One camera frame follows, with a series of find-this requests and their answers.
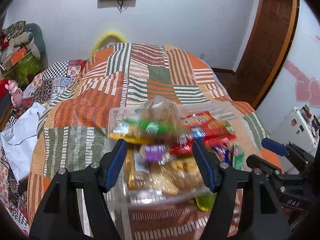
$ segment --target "mini fridge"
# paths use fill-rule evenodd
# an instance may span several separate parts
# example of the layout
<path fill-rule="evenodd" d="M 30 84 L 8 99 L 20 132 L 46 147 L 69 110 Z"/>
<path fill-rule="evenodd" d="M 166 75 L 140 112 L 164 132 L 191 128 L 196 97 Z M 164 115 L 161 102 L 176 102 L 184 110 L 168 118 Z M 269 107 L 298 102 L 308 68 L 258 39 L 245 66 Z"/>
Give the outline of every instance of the mini fridge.
<path fill-rule="evenodd" d="M 270 134 L 270 139 L 287 144 L 294 143 L 313 157 L 319 142 L 318 125 L 307 106 L 302 109 L 294 107 L 281 124 Z M 298 170 L 285 158 L 280 157 L 282 170 L 288 174 L 298 174 Z"/>

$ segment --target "plastic container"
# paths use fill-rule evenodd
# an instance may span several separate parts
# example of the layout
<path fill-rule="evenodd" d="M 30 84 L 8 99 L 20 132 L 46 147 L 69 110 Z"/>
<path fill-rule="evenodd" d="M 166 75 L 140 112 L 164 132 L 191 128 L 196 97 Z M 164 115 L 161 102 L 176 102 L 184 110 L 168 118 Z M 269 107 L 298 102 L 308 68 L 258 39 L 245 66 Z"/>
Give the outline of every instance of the plastic container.
<path fill-rule="evenodd" d="M 239 111 L 236 110 L 230 102 L 208 102 L 198 104 L 177 105 L 180 116 L 209 111 L 217 120 L 230 120 L 233 118 L 241 119 Z M 115 107 L 110 110 L 108 133 L 126 117 L 135 114 L 137 107 Z M 116 144 L 116 140 L 108 139 L 107 149 L 110 152 Z M 108 206 L 114 209 L 120 209 L 123 206 L 128 208 L 138 208 L 146 205 L 176 203 L 190 198 L 200 196 L 209 192 L 205 186 L 195 188 L 190 192 L 181 193 L 179 195 L 166 197 L 162 195 L 160 190 L 128 190 L 127 184 L 124 182 L 124 167 L 122 167 L 115 187 L 107 194 Z"/>

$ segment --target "bed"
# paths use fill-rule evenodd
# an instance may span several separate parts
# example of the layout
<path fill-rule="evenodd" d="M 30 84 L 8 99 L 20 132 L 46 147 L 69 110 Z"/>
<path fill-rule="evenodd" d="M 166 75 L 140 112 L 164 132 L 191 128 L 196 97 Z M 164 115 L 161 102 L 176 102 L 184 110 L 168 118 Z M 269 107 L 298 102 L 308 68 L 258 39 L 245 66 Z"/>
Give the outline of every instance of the bed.
<path fill-rule="evenodd" d="M 242 119 L 231 125 L 245 155 L 256 154 L 280 165 L 275 154 L 261 148 L 261 140 L 268 134 L 254 110 L 248 103 L 232 101 L 205 62 L 172 45 L 117 43 L 99 49 L 86 61 L 51 65 L 24 92 L 22 111 L 33 102 L 46 108 L 39 119 L 28 190 L 18 194 L 1 147 L 0 199 L 26 235 L 57 170 L 84 169 L 106 152 L 109 110 L 137 106 L 155 95 L 177 104 L 229 101 Z M 15 121 L 16 117 L 10 117 L 7 127 Z M 82 199 L 79 192 L 83 230 L 90 235 Z M 230 236 L 237 231 L 241 201 L 242 192 L 238 190 Z M 171 215 L 161 219 L 157 215 L 160 210 Z M 198 239 L 209 216 L 209 212 L 199 211 L 193 200 L 134 211 L 114 210 L 112 214 L 122 239 L 138 240 L 170 236 Z"/>

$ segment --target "wooden floor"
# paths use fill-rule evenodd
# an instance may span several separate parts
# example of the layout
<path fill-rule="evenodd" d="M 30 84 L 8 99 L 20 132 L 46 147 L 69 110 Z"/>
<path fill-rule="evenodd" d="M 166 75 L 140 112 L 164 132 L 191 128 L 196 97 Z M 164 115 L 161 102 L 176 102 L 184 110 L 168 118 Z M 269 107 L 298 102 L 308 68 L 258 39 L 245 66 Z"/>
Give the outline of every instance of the wooden floor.
<path fill-rule="evenodd" d="M 10 114 L 11 114 L 11 108 L 12 108 L 12 105 L 9 104 L 3 115 L 0 117 L 0 131 L 2 131 L 5 127 L 5 125 L 7 124 L 8 120 L 9 120 L 9 117 L 10 117 Z"/>
<path fill-rule="evenodd" d="M 252 104 L 256 98 L 257 91 L 252 89 L 250 82 L 237 80 L 231 73 L 215 72 L 221 84 L 226 88 L 234 101 L 244 101 Z"/>

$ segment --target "white plastic bag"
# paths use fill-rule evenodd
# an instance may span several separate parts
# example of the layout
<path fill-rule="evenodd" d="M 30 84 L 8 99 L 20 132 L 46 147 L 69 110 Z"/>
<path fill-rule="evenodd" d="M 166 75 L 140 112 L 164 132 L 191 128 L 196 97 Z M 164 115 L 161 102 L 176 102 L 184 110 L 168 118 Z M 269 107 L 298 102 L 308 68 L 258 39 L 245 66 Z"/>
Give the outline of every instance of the white plastic bag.
<path fill-rule="evenodd" d="M 39 116 L 44 110 L 35 102 L 11 128 L 0 133 L 4 153 L 18 183 L 29 176 L 33 149 L 38 141 Z"/>

